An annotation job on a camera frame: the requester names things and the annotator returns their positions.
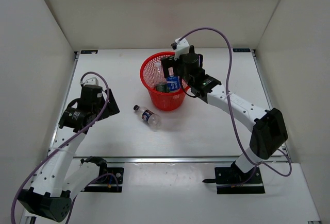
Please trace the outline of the clear blue-label water bottle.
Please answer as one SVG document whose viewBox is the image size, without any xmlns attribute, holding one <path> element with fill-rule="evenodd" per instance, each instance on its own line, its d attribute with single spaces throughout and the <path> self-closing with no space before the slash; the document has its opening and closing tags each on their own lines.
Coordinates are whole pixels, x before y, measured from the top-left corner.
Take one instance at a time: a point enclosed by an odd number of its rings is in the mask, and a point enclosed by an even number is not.
<svg viewBox="0 0 330 224">
<path fill-rule="evenodd" d="M 180 90 L 179 78 L 177 76 L 168 77 L 167 86 L 170 93 L 178 92 Z"/>
</svg>

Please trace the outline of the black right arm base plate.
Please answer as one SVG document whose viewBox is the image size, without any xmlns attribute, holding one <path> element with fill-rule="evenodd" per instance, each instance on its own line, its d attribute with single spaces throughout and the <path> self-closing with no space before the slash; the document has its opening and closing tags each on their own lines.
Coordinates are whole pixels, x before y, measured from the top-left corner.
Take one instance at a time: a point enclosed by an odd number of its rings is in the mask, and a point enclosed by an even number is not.
<svg viewBox="0 0 330 224">
<path fill-rule="evenodd" d="M 243 173 L 234 165 L 215 167 L 214 178 L 204 179 L 205 184 L 216 184 L 218 195 L 231 194 L 265 194 L 260 168 L 253 166 Z"/>
</svg>

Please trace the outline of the clear green-label water bottle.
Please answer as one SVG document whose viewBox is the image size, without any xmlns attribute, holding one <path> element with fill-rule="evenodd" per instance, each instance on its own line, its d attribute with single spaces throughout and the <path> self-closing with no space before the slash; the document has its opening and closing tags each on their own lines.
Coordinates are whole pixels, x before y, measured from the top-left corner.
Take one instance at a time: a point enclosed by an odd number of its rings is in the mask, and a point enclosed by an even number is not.
<svg viewBox="0 0 330 224">
<path fill-rule="evenodd" d="M 160 62 L 154 63 L 154 87 L 157 92 L 167 93 L 168 92 L 168 85 L 167 80 L 163 75 L 163 69 Z"/>
</svg>

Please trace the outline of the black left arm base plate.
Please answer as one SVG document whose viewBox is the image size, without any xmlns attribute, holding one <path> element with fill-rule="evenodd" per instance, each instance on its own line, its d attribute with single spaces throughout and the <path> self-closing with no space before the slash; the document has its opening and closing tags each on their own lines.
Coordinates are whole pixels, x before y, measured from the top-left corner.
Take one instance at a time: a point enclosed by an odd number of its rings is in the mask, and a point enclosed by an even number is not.
<svg viewBox="0 0 330 224">
<path fill-rule="evenodd" d="M 99 176 L 92 184 L 86 186 L 82 192 L 90 193 L 121 193 L 124 180 L 123 163 L 107 163 L 107 166 L 100 170 Z"/>
</svg>

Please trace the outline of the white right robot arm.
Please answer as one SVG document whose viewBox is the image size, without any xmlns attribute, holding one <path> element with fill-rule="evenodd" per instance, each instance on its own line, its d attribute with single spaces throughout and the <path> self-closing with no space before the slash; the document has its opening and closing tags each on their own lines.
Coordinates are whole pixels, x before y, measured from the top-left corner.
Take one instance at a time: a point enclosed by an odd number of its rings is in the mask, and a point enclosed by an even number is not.
<svg viewBox="0 0 330 224">
<path fill-rule="evenodd" d="M 231 92 L 226 85 L 206 74 L 203 69 L 203 56 L 196 53 L 161 59 L 165 77 L 172 69 L 191 89 L 193 97 L 217 107 L 230 115 L 231 120 L 239 121 L 251 132 L 249 147 L 232 164 L 232 178 L 239 183 L 250 177 L 250 170 L 272 156 L 288 139 L 283 114 L 273 108 L 258 107 Z"/>
</svg>

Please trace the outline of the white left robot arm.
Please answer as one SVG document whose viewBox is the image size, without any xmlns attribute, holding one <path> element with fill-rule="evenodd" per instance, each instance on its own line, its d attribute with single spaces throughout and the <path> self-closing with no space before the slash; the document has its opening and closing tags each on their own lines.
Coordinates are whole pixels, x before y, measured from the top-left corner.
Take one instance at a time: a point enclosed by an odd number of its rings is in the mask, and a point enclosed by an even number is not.
<svg viewBox="0 0 330 224">
<path fill-rule="evenodd" d="M 82 161 L 76 172 L 69 177 L 66 174 L 92 124 L 119 111 L 111 89 L 104 91 L 94 84 L 81 87 L 80 97 L 68 104 L 59 121 L 59 129 L 69 134 L 57 139 L 31 186 L 18 193 L 18 201 L 28 212 L 62 222 L 68 216 L 75 197 L 88 183 L 106 181 L 108 170 L 106 161 L 101 157 L 90 156 Z"/>
</svg>

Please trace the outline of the clear Pepsi-label plastic bottle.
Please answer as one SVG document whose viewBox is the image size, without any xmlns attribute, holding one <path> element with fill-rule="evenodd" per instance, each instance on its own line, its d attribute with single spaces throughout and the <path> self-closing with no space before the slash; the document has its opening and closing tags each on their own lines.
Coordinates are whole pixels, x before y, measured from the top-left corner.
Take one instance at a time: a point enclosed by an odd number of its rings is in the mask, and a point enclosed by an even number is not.
<svg viewBox="0 0 330 224">
<path fill-rule="evenodd" d="M 161 124 L 161 117 L 155 114 L 146 107 L 135 105 L 133 107 L 134 112 L 146 123 L 154 128 L 158 128 Z"/>
</svg>

